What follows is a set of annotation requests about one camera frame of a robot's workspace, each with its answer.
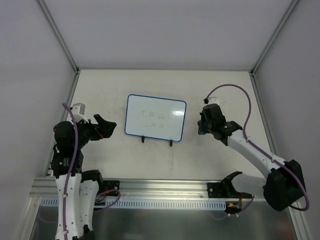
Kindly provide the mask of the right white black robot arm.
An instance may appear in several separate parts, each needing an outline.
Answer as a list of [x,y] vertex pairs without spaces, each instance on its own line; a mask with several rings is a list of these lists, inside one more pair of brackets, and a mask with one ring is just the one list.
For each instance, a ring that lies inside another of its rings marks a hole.
[[249,139],[245,128],[235,121],[226,121],[218,104],[208,104],[200,112],[198,121],[200,135],[212,134],[225,146],[235,150],[253,164],[262,177],[242,172],[227,176],[224,193],[235,198],[241,192],[263,196],[266,202],[280,212],[300,198],[305,199],[304,211],[310,207],[301,165],[293,160],[286,161],[259,147]]

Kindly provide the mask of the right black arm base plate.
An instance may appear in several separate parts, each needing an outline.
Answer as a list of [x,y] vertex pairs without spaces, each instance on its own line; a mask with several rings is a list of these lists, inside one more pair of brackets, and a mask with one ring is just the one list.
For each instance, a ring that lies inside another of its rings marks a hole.
[[230,183],[207,182],[207,195],[210,199],[244,199],[252,198],[252,195],[245,192],[238,192]]

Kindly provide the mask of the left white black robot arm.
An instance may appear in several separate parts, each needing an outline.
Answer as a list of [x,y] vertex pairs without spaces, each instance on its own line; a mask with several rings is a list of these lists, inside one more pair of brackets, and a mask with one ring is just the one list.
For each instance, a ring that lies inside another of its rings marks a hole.
[[90,141],[108,139],[117,124],[93,116],[96,123],[81,119],[62,121],[53,128],[56,144],[51,169],[58,192],[57,240],[94,240],[92,220],[97,195],[105,184],[99,170],[82,170],[82,148]]

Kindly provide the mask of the blue whiteboard eraser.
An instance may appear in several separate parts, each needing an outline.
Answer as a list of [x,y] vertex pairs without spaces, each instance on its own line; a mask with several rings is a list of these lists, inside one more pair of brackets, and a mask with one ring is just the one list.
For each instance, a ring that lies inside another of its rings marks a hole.
[[198,134],[205,135],[207,132],[206,132],[206,128],[205,128],[204,124],[202,123],[202,121],[199,120],[197,122],[197,125],[198,125]]

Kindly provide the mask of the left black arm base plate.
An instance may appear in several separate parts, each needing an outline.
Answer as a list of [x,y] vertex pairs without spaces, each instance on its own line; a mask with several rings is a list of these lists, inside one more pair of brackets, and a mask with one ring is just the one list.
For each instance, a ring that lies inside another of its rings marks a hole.
[[98,192],[101,197],[118,197],[119,193],[115,190],[120,189],[119,180],[104,180],[101,190]]

